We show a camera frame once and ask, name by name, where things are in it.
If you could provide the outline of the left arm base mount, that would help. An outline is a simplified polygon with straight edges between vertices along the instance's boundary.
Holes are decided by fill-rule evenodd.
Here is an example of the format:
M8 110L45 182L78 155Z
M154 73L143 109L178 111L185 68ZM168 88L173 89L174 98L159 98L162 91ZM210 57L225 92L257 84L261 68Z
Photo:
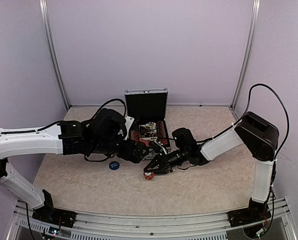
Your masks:
M44 197L43 204L41 207L33 210L32 217L59 227L73 228L77 213L54 207L51 194L45 189L42 190L42 193Z

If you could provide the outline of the orange chip stack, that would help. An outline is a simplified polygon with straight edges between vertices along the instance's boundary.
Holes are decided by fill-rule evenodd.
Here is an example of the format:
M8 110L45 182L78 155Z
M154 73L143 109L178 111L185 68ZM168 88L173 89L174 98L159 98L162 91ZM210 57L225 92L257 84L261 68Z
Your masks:
M145 180L152 180L154 178L155 174L153 172L144 172L143 177Z

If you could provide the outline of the blue playing card deck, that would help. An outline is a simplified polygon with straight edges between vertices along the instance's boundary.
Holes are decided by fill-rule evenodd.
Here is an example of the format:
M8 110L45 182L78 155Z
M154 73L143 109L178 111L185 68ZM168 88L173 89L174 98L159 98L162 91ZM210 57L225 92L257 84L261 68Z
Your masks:
M146 124L139 125L138 134L144 138L157 135L157 124L155 122L148 122Z

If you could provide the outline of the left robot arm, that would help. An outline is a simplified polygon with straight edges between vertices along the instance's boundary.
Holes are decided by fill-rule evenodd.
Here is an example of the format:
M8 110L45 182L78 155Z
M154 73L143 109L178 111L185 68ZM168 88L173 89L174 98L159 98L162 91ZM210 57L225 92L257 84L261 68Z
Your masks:
M114 109L102 108L85 121L60 120L47 126L22 129L0 128L0 185L25 201L36 213L52 223L59 218L46 190L34 187L8 161L9 157L55 154L102 154L134 164L149 154L147 144L128 137L134 119Z

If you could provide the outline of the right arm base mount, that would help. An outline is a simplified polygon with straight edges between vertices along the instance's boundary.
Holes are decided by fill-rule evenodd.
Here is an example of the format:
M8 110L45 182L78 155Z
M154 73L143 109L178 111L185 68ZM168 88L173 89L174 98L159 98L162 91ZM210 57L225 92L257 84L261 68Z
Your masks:
M238 210L231 210L227 213L230 226L243 226L272 217L268 207L268 199L264 202L256 202L249 199L248 207Z

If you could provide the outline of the black red triangle button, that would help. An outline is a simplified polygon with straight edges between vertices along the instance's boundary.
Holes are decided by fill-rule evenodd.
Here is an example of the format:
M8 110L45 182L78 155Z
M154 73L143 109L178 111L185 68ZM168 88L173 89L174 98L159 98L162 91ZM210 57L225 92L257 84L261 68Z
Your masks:
M152 130L146 127L146 125L139 125L139 129L138 129L139 135L146 135L146 134L150 134L151 132Z

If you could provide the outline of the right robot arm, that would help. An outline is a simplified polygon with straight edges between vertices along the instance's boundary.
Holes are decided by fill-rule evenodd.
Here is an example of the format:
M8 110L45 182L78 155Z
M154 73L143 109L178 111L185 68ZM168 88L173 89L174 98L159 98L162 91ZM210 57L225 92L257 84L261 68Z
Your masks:
M151 142L156 156L143 169L146 178L172 173L174 168L189 162L194 166L206 165L218 157L241 146L251 154L255 163L253 190L245 210L245 218L255 222L264 212L273 184L276 154L280 137L272 123L249 111L238 122L217 136L198 142L188 128L178 128L172 136L176 150L166 153L161 146Z

